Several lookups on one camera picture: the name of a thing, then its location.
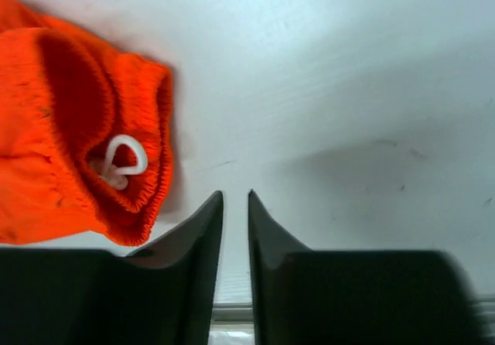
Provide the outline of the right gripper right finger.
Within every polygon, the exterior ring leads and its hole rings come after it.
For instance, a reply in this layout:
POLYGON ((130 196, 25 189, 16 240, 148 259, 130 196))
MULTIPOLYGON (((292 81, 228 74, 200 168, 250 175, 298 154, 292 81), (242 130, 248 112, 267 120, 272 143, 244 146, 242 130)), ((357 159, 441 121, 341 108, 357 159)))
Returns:
POLYGON ((248 195, 258 344, 481 344, 483 322, 445 253, 316 251, 248 195))

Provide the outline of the orange shorts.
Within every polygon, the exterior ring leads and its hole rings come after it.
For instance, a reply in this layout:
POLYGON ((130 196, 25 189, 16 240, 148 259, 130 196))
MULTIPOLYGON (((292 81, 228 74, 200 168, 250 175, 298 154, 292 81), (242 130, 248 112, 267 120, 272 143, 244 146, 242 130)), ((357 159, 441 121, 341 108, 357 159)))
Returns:
POLYGON ((1 0, 1 241, 92 231, 134 247, 151 234, 173 178, 168 66, 1 0), (100 175, 117 135, 147 169, 116 190, 100 175))

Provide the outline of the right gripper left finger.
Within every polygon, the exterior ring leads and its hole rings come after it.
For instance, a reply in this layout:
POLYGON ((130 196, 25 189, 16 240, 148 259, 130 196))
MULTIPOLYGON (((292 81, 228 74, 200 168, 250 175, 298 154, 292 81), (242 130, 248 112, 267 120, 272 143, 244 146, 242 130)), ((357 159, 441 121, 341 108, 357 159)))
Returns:
POLYGON ((4 248, 3 344, 205 344, 223 228, 213 193, 187 220, 125 257, 4 248))

